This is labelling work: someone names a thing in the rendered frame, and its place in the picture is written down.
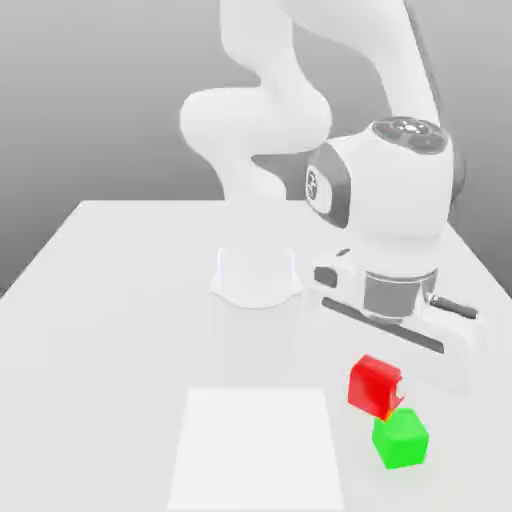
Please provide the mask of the small green cube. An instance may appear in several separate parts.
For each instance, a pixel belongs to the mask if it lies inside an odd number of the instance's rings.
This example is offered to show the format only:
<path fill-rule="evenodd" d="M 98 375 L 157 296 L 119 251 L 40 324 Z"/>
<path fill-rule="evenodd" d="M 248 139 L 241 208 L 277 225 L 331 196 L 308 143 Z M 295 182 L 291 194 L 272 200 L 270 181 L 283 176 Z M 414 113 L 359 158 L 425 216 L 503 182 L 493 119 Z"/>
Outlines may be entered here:
<path fill-rule="evenodd" d="M 386 420 L 375 418 L 373 445 L 386 469 L 425 461 L 430 435 L 413 408 L 398 408 Z"/>

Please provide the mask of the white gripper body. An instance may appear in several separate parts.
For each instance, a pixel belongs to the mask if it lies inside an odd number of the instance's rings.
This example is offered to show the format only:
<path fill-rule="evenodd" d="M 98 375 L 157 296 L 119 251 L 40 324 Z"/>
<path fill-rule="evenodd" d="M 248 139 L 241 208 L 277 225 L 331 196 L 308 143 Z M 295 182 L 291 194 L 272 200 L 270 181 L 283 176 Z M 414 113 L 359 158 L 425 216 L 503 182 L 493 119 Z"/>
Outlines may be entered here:
<path fill-rule="evenodd" d="M 428 384 L 451 394 L 468 394 L 485 350 L 486 324 L 481 318 L 429 306 L 401 325 L 381 324 L 314 294 L 311 327 L 354 356 L 368 354 L 399 368 L 404 390 Z"/>

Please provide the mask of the small red cube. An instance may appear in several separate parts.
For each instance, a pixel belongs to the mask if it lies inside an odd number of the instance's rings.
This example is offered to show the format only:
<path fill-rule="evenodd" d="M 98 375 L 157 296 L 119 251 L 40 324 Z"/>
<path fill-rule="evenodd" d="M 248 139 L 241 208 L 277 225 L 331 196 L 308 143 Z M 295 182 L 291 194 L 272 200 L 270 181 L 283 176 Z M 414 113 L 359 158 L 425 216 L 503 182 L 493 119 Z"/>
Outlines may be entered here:
<path fill-rule="evenodd" d="M 347 401 L 386 421 L 403 401 L 397 395 L 397 386 L 401 380 L 402 373 L 398 367 L 365 354 L 350 371 Z"/>

